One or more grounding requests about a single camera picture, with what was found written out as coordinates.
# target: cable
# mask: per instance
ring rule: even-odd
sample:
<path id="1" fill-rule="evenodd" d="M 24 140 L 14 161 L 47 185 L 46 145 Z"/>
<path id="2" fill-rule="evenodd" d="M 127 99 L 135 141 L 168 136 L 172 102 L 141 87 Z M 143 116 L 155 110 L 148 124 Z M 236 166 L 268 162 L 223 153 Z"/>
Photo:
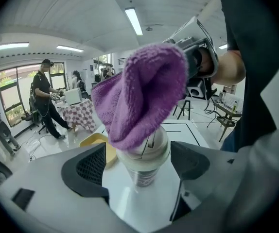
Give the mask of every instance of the cable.
<path id="1" fill-rule="evenodd" d="M 46 136 L 53 136 L 53 135 L 46 134 L 46 135 L 43 135 L 42 137 L 40 137 L 39 139 L 37 139 L 37 141 L 39 142 L 39 145 L 34 149 L 33 153 L 29 155 L 29 156 L 30 156 L 29 162 L 31 162 L 31 161 L 37 159 L 36 156 L 34 156 L 34 153 L 35 153 L 35 151 L 37 150 L 37 148 L 39 148 L 39 147 L 41 146 L 41 141 L 40 141 L 40 139 L 43 138 L 43 137 L 46 137 Z"/>
<path id="2" fill-rule="evenodd" d="M 206 111 L 206 110 L 207 110 L 208 106 L 209 106 L 209 100 L 208 100 L 208 104 L 207 104 L 206 108 L 204 109 L 204 111 Z"/>
<path id="3" fill-rule="evenodd" d="M 47 113 L 43 116 L 40 111 L 38 110 L 39 114 L 41 115 L 41 117 L 46 117 L 48 112 L 49 112 L 49 109 L 50 109 L 50 99 L 49 99 L 49 104 L 48 104 L 48 110 L 47 110 Z"/>
<path id="4" fill-rule="evenodd" d="M 206 111 L 205 111 L 205 114 L 210 115 L 210 114 L 212 114 L 212 113 L 215 113 L 215 118 L 214 118 L 213 120 L 216 119 L 216 115 L 219 115 L 219 117 L 221 117 L 223 120 L 230 121 L 230 122 L 233 122 L 233 123 L 237 123 L 237 122 L 238 122 L 237 120 L 230 119 L 230 118 L 227 118 L 227 117 L 222 116 L 221 114 L 219 114 L 219 113 L 217 112 L 217 107 L 216 107 L 216 105 L 215 105 L 214 100 L 213 100 L 212 98 L 211 98 L 211 100 L 212 100 L 212 102 L 213 102 L 213 104 L 214 104 L 214 109 L 213 109 L 213 110 L 206 110 Z"/>

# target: fluorescent light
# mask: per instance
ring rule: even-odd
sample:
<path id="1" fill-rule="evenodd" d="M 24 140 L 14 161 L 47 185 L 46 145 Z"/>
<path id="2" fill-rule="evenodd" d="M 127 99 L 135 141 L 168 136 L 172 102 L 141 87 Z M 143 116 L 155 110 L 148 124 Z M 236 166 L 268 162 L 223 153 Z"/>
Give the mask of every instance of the fluorescent light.
<path id="1" fill-rule="evenodd" d="M 65 49 L 65 50 L 75 51 L 75 52 L 83 52 L 82 49 L 75 49 L 75 48 L 61 46 L 61 45 L 58 45 L 56 48 L 57 49 Z"/>
<path id="2" fill-rule="evenodd" d="M 3 44 L 3 45 L 0 45 L 0 50 L 14 49 L 14 48 L 25 48 L 25 47 L 28 47 L 28 45 L 29 45 L 29 42 Z"/>
<path id="3" fill-rule="evenodd" d="M 127 9 L 125 9 L 125 12 L 126 12 L 126 15 L 129 18 L 134 30 L 135 30 L 135 33 L 137 35 L 143 35 L 143 32 L 140 28 L 140 22 L 139 22 L 138 17 L 135 13 L 135 9 L 134 8 L 127 8 Z"/>
<path id="4" fill-rule="evenodd" d="M 221 45 L 221 46 L 219 46 L 218 48 L 219 48 L 219 49 L 225 49 L 226 47 L 228 47 L 228 45 L 227 45 L 227 44 L 225 44 L 225 45 Z"/>

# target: ceiling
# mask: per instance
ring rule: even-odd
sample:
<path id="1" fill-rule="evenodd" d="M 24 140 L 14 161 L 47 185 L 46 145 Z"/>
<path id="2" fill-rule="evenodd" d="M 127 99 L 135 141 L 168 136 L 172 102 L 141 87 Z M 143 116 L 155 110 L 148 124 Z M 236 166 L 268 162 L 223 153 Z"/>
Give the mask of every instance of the ceiling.
<path id="1" fill-rule="evenodd" d="M 135 34 L 124 12 L 127 7 L 135 7 L 143 36 Z M 216 46 L 226 43 L 220 0 L 10 0 L 0 12 L 0 44 L 29 41 L 24 52 L 88 59 L 160 42 L 192 16 L 199 16 Z M 57 45 L 84 52 L 57 50 Z M 0 56 L 18 51 L 23 50 L 0 51 Z"/>

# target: white tiled floor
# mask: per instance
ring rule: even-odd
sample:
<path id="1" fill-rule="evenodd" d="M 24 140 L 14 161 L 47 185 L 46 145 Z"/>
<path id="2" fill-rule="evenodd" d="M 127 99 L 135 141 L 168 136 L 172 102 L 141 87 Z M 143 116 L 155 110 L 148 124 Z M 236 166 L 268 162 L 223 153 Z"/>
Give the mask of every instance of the white tiled floor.
<path id="1" fill-rule="evenodd" d="M 227 129 L 221 142 L 220 139 L 224 127 L 220 127 L 221 124 L 214 121 L 207 128 L 209 122 L 214 118 L 214 114 L 206 115 L 204 109 L 206 107 L 206 102 L 194 102 L 192 104 L 193 108 L 191 110 L 191 122 L 198 128 L 199 132 L 202 134 L 208 145 L 213 149 L 219 149 L 223 143 L 223 140 L 232 131 L 232 129 Z M 181 111 L 180 108 L 176 110 L 173 116 L 173 111 L 168 119 L 176 119 Z M 100 120 L 97 118 L 96 114 L 93 114 L 96 128 L 101 125 Z M 180 120 L 188 120 L 188 111 L 185 110 L 185 116 L 181 115 Z M 50 134 L 46 134 L 45 130 L 38 134 L 37 131 L 40 128 L 33 128 L 31 131 L 26 131 L 21 134 L 17 141 L 22 145 L 21 149 L 11 157 L 9 153 L 0 147 L 0 160 L 4 162 L 13 172 L 17 171 L 24 165 L 27 165 L 30 158 L 40 158 L 46 155 L 59 153 L 66 151 L 68 149 L 76 148 L 79 143 L 87 138 L 90 133 L 81 128 L 77 127 L 76 136 L 74 132 L 67 132 L 64 128 L 57 125 L 57 130 L 66 135 L 63 140 L 56 140 Z"/>

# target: purple cloth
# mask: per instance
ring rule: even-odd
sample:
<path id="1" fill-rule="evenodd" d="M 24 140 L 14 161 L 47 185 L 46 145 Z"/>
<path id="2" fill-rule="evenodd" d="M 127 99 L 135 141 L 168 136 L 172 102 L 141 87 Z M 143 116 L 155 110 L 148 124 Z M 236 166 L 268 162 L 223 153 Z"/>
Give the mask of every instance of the purple cloth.
<path id="1" fill-rule="evenodd" d="M 122 73 L 91 92 L 112 146 L 131 151 L 157 130 L 185 93 L 187 60 L 173 44 L 136 50 Z"/>

